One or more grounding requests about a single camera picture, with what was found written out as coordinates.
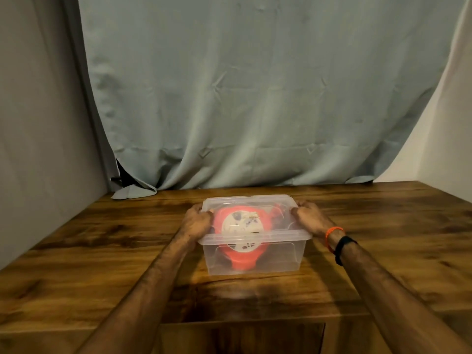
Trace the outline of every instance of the round white label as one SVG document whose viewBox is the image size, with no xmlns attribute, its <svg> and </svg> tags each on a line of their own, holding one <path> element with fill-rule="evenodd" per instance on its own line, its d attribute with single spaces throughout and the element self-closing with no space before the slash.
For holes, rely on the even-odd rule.
<svg viewBox="0 0 472 354">
<path fill-rule="evenodd" d="M 221 233 L 224 234 L 256 234 L 263 232 L 264 226 L 256 212 L 249 211 L 235 211 L 228 215 L 221 228 Z M 259 247 L 260 242 L 229 244 L 233 250 L 238 252 L 250 252 Z"/>
</svg>

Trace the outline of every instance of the clear plastic box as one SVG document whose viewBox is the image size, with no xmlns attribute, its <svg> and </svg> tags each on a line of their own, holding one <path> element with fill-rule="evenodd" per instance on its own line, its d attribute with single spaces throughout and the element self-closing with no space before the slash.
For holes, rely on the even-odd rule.
<svg viewBox="0 0 472 354">
<path fill-rule="evenodd" d="M 296 222 L 288 195 L 218 197 L 206 199 L 212 209 L 212 233 L 203 245 L 210 275 L 296 271 L 311 235 Z"/>
</svg>

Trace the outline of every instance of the wall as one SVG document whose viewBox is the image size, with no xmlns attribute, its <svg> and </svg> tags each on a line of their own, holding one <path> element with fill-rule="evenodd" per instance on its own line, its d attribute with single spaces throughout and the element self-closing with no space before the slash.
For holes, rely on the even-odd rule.
<svg viewBox="0 0 472 354">
<path fill-rule="evenodd" d="M 0 0 L 0 268 L 107 191 L 59 0 Z"/>
<path fill-rule="evenodd" d="M 375 182 L 419 179 L 422 156 L 426 150 L 428 139 L 431 139 L 431 127 L 436 116 L 438 101 L 443 97 L 446 79 L 449 79 L 457 71 L 458 58 L 463 52 L 465 40 L 463 40 L 462 34 L 464 30 L 470 28 L 469 23 L 472 17 L 470 7 L 471 1 L 467 0 L 459 16 L 451 44 L 451 54 L 436 91 L 395 160 Z"/>
<path fill-rule="evenodd" d="M 472 2 L 445 77 L 418 179 L 472 202 Z"/>
</svg>

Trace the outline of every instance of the gray curtain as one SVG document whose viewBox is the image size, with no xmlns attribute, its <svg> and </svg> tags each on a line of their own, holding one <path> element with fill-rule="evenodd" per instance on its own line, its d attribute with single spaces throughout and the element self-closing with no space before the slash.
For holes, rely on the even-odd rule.
<svg viewBox="0 0 472 354">
<path fill-rule="evenodd" d="M 153 192 L 379 176 L 440 79 L 464 1 L 79 6 L 107 138 Z"/>
</svg>

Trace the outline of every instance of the clear plastic lid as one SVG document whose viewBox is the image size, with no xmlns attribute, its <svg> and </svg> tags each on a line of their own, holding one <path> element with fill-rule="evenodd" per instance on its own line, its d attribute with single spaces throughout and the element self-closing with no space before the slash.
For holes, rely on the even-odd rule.
<svg viewBox="0 0 472 354">
<path fill-rule="evenodd" d="M 293 218 L 297 207 L 288 195 L 214 197 L 206 199 L 202 211 L 213 210 L 212 232 L 202 245 L 231 244 L 238 252 L 251 251 L 262 243 L 303 241 L 311 238 Z"/>
</svg>

